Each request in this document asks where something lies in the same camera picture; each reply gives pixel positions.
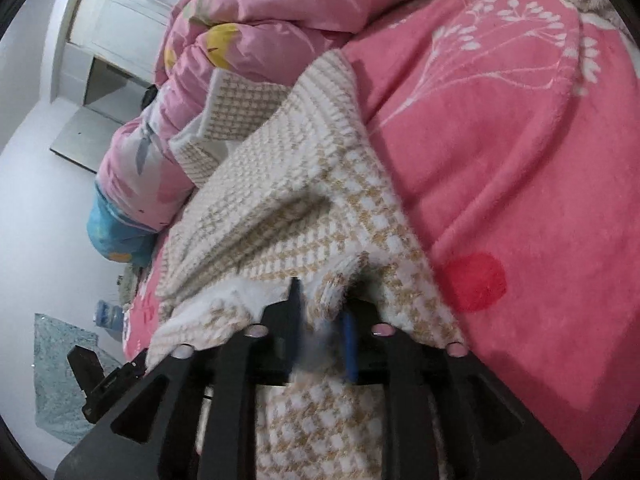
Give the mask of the pink cartoon print quilt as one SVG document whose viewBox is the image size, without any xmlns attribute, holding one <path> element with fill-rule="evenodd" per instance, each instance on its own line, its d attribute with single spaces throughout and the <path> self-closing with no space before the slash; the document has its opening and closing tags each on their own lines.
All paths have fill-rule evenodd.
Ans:
<svg viewBox="0 0 640 480">
<path fill-rule="evenodd" d="M 210 78 L 230 70 L 294 84 L 404 0 L 180 0 L 155 64 L 156 96 L 112 137 L 96 175 L 89 240 L 108 260 L 145 266 L 155 240 L 193 191 L 170 140 L 202 114 Z"/>
</svg>

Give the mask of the teal patterned floor mat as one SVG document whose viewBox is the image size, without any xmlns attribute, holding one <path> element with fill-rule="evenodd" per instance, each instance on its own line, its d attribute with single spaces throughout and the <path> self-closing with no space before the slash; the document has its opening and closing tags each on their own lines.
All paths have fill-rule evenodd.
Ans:
<svg viewBox="0 0 640 480">
<path fill-rule="evenodd" d="M 104 373 L 120 363 L 98 346 L 98 335 L 49 315 L 34 319 L 34 385 L 36 425 L 69 445 L 76 445 L 92 428 L 81 408 L 85 396 L 68 364 L 75 346 L 96 352 Z"/>
</svg>

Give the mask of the blue capped water bottle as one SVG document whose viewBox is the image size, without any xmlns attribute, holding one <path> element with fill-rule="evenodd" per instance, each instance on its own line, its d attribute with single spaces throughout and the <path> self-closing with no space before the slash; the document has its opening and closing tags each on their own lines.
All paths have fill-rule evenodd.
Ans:
<svg viewBox="0 0 640 480">
<path fill-rule="evenodd" d="M 122 340 L 124 331 L 124 310 L 116 304 L 99 300 L 94 309 L 93 322 L 118 341 Z"/>
</svg>

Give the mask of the white door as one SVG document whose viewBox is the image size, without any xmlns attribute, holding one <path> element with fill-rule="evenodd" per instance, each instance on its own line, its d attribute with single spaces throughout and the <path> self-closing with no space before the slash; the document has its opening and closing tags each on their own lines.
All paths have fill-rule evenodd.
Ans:
<svg viewBox="0 0 640 480">
<path fill-rule="evenodd" d="M 79 0 L 68 40 L 138 79 L 153 79 L 154 63 L 178 0 Z"/>
</svg>

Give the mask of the beige white houndstooth knit sweater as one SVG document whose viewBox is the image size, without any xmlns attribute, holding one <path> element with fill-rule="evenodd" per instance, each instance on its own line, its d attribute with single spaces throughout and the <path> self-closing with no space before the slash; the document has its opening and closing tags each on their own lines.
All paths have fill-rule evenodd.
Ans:
<svg viewBox="0 0 640 480">
<path fill-rule="evenodd" d="M 369 142 L 344 55 L 326 52 L 292 88 L 269 94 L 279 108 L 168 234 L 146 364 L 179 344 L 224 344 L 298 278 L 306 347 L 288 386 L 257 393 L 258 477 L 376 479 L 383 393 L 346 382 L 330 339 L 347 289 L 364 281 L 383 320 L 422 344 L 462 335 Z"/>
</svg>

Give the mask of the pink floral fleece bed blanket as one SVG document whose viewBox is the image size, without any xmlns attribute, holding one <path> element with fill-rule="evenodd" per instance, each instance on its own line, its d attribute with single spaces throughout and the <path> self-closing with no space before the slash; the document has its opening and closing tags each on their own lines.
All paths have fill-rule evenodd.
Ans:
<svg viewBox="0 0 640 480">
<path fill-rule="evenodd" d="M 564 0 L 404 0 L 335 50 L 458 342 L 589 478 L 639 406 L 638 48 Z M 156 289 L 171 228 L 294 84 L 213 73 L 169 143 L 193 191 Z"/>
</svg>

